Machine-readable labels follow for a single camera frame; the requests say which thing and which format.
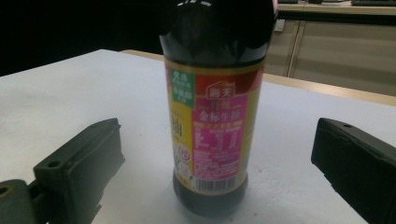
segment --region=dark glass bottle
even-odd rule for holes
[[[209,217],[228,215],[233,212],[242,201],[248,185],[246,168],[257,101],[255,105],[245,105],[251,108],[251,112],[249,112],[249,109],[246,111],[237,111],[231,110],[228,107],[224,107],[222,110],[218,108],[209,110],[208,106],[205,107],[205,104],[213,105],[213,102],[227,106],[229,106],[229,104],[236,104],[236,102],[240,101],[233,101],[233,98],[227,98],[226,93],[224,93],[224,95],[216,95],[216,91],[226,92],[226,88],[232,86],[232,88],[234,88],[235,97],[243,97],[242,95],[237,96],[237,93],[244,93],[242,90],[244,88],[249,89],[251,86],[260,85],[257,84],[257,79],[261,78],[261,74],[257,76],[253,74],[250,76],[251,74],[246,71],[250,66],[258,64],[257,67],[260,67],[260,65],[261,67],[257,68],[254,72],[262,73],[262,61],[265,57],[274,29],[276,8],[272,0],[165,0],[163,2],[162,11],[162,30],[160,39],[163,47],[163,55],[166,60],[171,122],[173,123],[172,132],[176,167],[173,181],[175,193],[179,200],[195,214]],[[221,77],[217,76],[216,80],[213,79],[215,80],[213,81],[213,85],[215,85],[215,87],[219,85],[219,87],[213,89],[213,92],[208,93],[206,97],[201,96],[202,99],[199,100],[199,102],[203,103],[199,103],[197,100],[200,94],[198,89],[204,85],[203,83],[210,82],[202,81],[202,78],[199,76],[202,73],[208,73],[211,74],[213,78],[214,73],[224,75],[223,73],[226,72],[230,74],[238,73],[238,76],[242,76],[246,73],[246,81],[243,80],[244,83],[242,83],[242,78],[230,78],[230,76],[223,80]],[[179,76],[184,76],[184,79],[178,79]],[[209,84],[211,84],[211,86],[205,86],[207,92],[212,90],[210,88],[213,85],[212,83]],[[207,100],[208,97],[219,98]],[[190,115],[183,116],[182,113],[184,112],[177,111],[181,106],[186,106],[191,110],[191,117],[194,116],[194,113],[198,114],[196,111],[199,110],[201,113],[200,115],[204,115],[205,112],[208,114],[210,112],[210,115],[216,115],[216,113],[218,113],[223,116],[224,122],[220,123],[220,119],[207,121],[205,117],[196,117],[197,120],[191,121],[189,120]],[[227,117],[231,115],[231,113],[238,113],[238,115],[239,113],[246,114],[245,119],[253,117],[252,120],[246,122],[244,122],[244,119],[241,119],[241,122],[244,122],[244,124],[240,127],[235,126],[236,128],[234,128],[235,130],[241,130],[234,131],[233,133],[234,139],[238,139],[238,137],[236,137],[239,136],[238,134],[241,135],[242,140],[240,140],[240,147],[242,149],[240,150],[247,151],[247,153],[237,152],[237,155],[241,158],[243,155],[246,156],[244,161],[237,162],[236,164],[238,165],[235,166],[238,169],[235,176],[238,176],[239,179],[236,180],[234,184],[235,180],[233,177],[227,175],[227,180],[215,179],[210,183],[207,181],[205,182],[197,176],[202,175],[210,177],[226,175],[216,175],[213,173],[213,169],[209,169],[211,167],[210,165],[216,165],[212,164],[213,158],[218,158],[220,154],[216,154],[213,158],[210,157],[212,163],[209,164],[205,163],[208,161],[209,157],[203,159],[203,154],[196,154],[194,152],[196,148],[200,149],[201,144],[201,142],[197,143],[197,141],[199,141],[196,140],[197,136],[201,136],[198,135],[201,133],[197,132],[200,132],[201,127],[205,127],[205,125],[201,124],[200,127],[190,127],[189,125],[200,121],[201,123],[207,122],[208,124],[206,126],[209,128],[220,127],[216,126],[216,122],[224,127],[227,125],[231,126],[232,124],[228,122],[230,120],[228,120]],[[192,131],[187,130],[185,126],[189,126]],[[233,132],[229,130],[231,129],[220,129],[220,135],[216,135],[216,137],[223,137],[220,141],[222,144],[229,140],[226,134],[228,132]],[[219,142],[215,143],[216,139],[209,135],[209,131],[205,133],[205,138],[210,139],[208,142],[215,145],[219,144]],[[191,146],[189,146],[187,140],[183,140],[183,138],[186,137],[185,134],[193,135],[193,137],[187,137],[188,139],[192,139]],[[212,153],[216,150],[225,151],[226,145],[221,145],[221,148],[207,147],[204,149],[201,148],[200,150],[207,153]],[[197,172],[197,170],[202,169],[203,165],[207,165],[209,168],[206,167],[201,173]],[[218,164],[216,167],[219,172],[225,172],[221,170],[222,168],[219,168],[221,164]],[[233,187],[225,190],[226,187],[224,186],[228,186],[231,182],[233,184],[230,186]],[[224,189],[224,191],[222,193],[214,193],[216,192],[215,189]]]

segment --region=table surface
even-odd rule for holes
[[[315,129],[318,118],[338,119],[396,146],[396,98],[353,99],[361,91],[323,93],[315,83],[264,76],[246,198],[231,216],[209,219],[187,212],[173,192],[165,77],[155,57],[98,50],[0,77],[0,180],[33,181],[32,168],[51,152],[90,124],[118,118],[126,163],[93,223],[365,223],[311,164]]]
[[[324,2],[319,5],[309,4],[307,2],[300,2],[298,4],[279,4],[279,10],[396,16],[396,7],[354,7],[350,5],[350,1],[341,3]]]

